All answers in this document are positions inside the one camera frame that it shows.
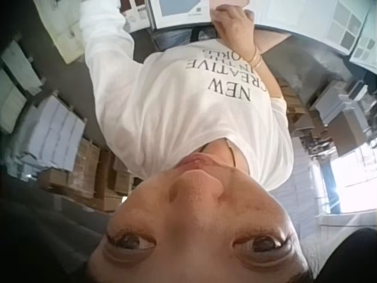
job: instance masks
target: mouth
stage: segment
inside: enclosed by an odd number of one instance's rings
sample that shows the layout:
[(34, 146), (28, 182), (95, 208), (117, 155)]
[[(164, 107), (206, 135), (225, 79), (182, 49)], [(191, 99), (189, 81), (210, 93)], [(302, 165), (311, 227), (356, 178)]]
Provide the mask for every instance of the mouth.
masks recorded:
[(200, 169), (203, 166), (213, 166), (217, 163), (207, 154), (204, 153), (192, 153), (182, 159), (176, 168), (184, 167), (185, 169)]

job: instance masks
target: necklace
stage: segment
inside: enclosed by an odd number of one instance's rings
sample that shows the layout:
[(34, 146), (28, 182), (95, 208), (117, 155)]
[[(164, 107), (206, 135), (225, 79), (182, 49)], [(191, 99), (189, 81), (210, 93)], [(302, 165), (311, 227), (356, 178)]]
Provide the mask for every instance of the necklace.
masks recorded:
[[(233, 166), (236, 167), (236, 157), (234, 156), (233, 147), (232, 147), (232, 145), (230, 144), (230, 141), (227, 138), (224, 138), (224, 139), (225, 139), (225, 142), (226, 142), (226, 144), (229, 148), (230, 154), (232, 155)], [(207, 143), (204, 146), (202, 146), (201, 149), (199, 150), (199, 152), (203, 152), (209, 144), (210, 143)]]

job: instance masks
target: bracelet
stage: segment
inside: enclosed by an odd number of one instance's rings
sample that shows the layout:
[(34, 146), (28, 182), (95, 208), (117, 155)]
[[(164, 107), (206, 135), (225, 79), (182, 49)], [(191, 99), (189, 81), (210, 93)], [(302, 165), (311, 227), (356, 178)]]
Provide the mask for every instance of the bracelet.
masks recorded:
[(257, 68), (262, 63), (262, 56), (259, 54), (258, 49), (256, 49), (253, 59), (248, 63), (252, 68)]

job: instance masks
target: nose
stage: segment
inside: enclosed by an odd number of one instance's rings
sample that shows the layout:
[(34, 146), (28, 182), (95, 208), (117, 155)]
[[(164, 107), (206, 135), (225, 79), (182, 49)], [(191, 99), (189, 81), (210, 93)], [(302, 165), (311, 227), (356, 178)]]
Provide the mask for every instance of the nose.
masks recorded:
[(216, 213), (223, 192), (222, 183), (205, 171), (185, 172), (170, 188), (172, 213), (181, 223), (206, 225)]

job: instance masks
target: window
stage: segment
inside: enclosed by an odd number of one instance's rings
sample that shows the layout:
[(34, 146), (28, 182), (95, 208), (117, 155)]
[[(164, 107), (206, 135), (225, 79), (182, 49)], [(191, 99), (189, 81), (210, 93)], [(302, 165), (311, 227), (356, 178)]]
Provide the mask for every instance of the window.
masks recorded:
[(343, 213), (377, 208), (377, 149), (364, 144), (331, 166)]

